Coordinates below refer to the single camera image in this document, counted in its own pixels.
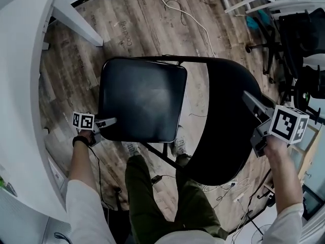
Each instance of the white table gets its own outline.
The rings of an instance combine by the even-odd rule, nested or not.
[[[50,16],[96,46],[103,39],[65,0],[14,0],[0,10],[0,175],[27,206],[67,221],[45,149],[39,68]]]

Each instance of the person's left arm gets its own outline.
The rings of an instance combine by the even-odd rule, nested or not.
[[[90,142],[90,131],[81,131],[78,136]],[[88,147],[81,141],[76,141],[73,149],[66,206],[73,243],[116,244],[105,220]]]

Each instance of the wood plank flooring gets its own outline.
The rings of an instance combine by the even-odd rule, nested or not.
[[[245,52],[245,44],[260,42],[260,36],[258,31],[251,32],[247,28],[244,17],[225,14],[221,0],[176,1],[208,30],[217,57],[232,59],[244,65],[254,75],[261,90],[272,99],[278,99],[277,87],[270,85],[266,76],[262,75],[262,52]],[[170,1],[169,5],[179,6],[175,1]],[[105,60],[114,56],[161,54],[213,56],[204,30],[186,15],[182,17],[183,24],[180,12],[165,9],[161,0],[90,0],[77,10],[103,37],[103,47],[92,46],[61,23],[54,22],[45,36],[51,48],[42,53],[39,82],[41,122],[43,127],[50,130],[50,134],[45,137],[46,147],[67,176],[73,150],[72,139],[77,134],[71,125],[72,113],[80,111],[96,114],[101,67]],[[207,114],[209,82],[204,65],[184,66],[188,70],[188,78],[180,124],[188,132],[189,152],[193,153],[206,121],[205,117],[198,116]],[[218,145],[216,139],[211,152],[218,155],[221,148],[222,145]],[[122,205],[127,208],[124,183],[127,155],[121,143],[103,140],[94,147],[94,151],[101,160],[105,201],[116,206],[113,187],[119,186],[122,188]],[[175,169],[157,156],[145,149],[143,155],[152,177],[157,174],[175,175]],[[98,179],[99,168],[92,155],[91,161]],[[257,159],[251,154],[237,176],[238,182],[245,179],[242,185],[232,189],[221,203],[216,198],[224,195],[225,190],[218,188],[207,193],[213,207],[219,203],[215,211],[225,230],[236,228],[244,213],[238,203],[233,203],[233,199],[245,192],[241,201],[247,207],[249,196],[268,169],[266,158]],[[222,167],[215,168],[216,173],[221,170]],[[175,179],[163,177],[162,181],[154,185],[154,194],[165,217],[173,220],[178,199]],[[254,214],[263,208],[265,200],[253,198],[251,209]]]

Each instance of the sneaker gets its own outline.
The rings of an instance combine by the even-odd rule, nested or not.
[[[134,142],[122,142],[122,145],[125,151],[128,154],[128,157],[139,156],[140,148],[137,143]]]
[[[186,132],[182,126],[178,126],[175,141],[172,143],[172,154],[174,157],[186,154]]]

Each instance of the wristband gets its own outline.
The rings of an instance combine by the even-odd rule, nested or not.
[[[86,146],[89,146],[89,142],[88,142],[88,139],[85,138],[84,136],[76,136],[73,141],[72,141],[72,146],[74,147],[75,146],[75,142],[77,141],[81,141],[83,142]]]

